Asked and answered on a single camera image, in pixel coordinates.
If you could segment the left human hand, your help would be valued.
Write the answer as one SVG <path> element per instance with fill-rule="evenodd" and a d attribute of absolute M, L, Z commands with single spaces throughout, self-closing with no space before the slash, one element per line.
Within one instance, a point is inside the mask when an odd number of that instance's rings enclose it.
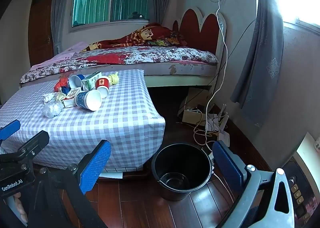
<path fill-rule="evenodd" d="M 14 201 L 15 201 L 15 206 L 16 206 L 16 209 L 20 215 L 20 219 L 21 221 L 23 221 L 24 223 L 27 223 L 28 222 L 28 217 L 27 217 L 27 214 L 23 208 L 23 205 L 22 205 L 22 202 L 20 200 L 20 197 L 21 197 L 21 192 L 18 192 L 16 194 L 14 194 Z"/>

